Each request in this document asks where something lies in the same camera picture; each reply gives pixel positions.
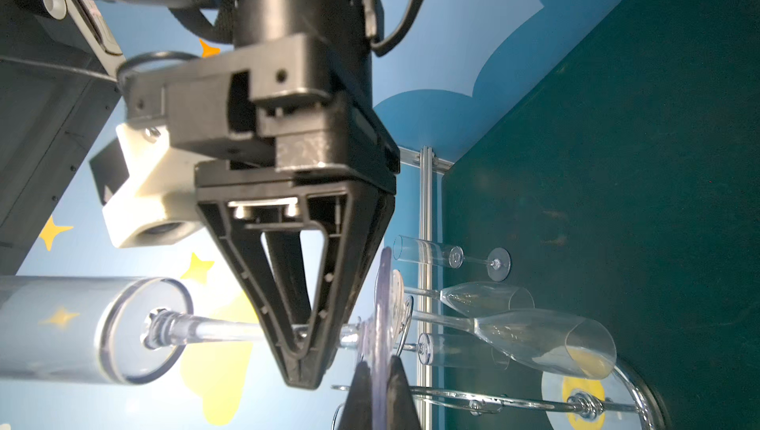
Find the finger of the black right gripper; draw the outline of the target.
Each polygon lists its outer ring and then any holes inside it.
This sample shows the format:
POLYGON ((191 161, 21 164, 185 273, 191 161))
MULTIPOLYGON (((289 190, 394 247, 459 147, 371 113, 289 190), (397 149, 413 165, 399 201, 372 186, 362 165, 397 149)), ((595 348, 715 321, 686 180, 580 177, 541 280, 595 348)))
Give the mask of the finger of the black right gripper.
POLYGON ((332 365, 340 327, 348 321, 395 208, 395 197, 366 183, 300 186, 296 214, 285 212, 284 376, 314 390, 332 365), (301 232, 320 232, 316 293, 307 288, 301 232))

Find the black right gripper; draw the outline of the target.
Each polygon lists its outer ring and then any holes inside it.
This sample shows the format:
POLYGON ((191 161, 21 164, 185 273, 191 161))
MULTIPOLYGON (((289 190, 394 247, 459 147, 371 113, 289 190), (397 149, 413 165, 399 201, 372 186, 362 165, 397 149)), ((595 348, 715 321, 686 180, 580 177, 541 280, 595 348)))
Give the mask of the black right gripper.
MULTIPOLYGON (((166 127, 173 147, 272 167, 280 173, 358 178, 395 194, 399 149, 372 110, 367 87, 316 36, 295 34, 142 72, 126 95, 135 127, 166 127)), ((198 212, 255 306, 283 371, 308 350, 293 327, 312 307, 299 200, 248 198, 249 187, 199 187, 198 212)))

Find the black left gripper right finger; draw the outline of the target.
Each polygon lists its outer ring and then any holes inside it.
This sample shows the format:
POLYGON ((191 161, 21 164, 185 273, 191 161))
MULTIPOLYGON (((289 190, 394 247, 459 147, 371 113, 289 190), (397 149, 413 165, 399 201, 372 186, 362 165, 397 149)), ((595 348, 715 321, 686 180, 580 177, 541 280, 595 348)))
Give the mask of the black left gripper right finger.
POLYGON ((387 385, 387 426, 389 430, 421 430, 421 421, 408 383, 403 363, 398 356, 390 361, 387 385))

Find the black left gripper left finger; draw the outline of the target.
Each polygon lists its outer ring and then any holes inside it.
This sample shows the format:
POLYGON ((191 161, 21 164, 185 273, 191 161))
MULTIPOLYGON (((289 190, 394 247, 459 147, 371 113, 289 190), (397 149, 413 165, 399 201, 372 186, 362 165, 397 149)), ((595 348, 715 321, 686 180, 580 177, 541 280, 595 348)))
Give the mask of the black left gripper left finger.
POLYGON ((368 364, 360 362, 356 368, 346 404, 338 422, 338 430, 372 429, 372 378, 368 364))

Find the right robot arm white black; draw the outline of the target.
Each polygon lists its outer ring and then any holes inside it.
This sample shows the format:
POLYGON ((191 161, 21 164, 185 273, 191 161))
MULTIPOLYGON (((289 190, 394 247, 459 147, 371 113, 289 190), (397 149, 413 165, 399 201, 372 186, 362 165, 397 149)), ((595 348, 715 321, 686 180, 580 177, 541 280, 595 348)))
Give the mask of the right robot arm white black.
POLYGON ((336 355, 395 205, 380 0, 1 0, 1 270, 77 169, 118 248, 206 230, 288 386, 336 355))

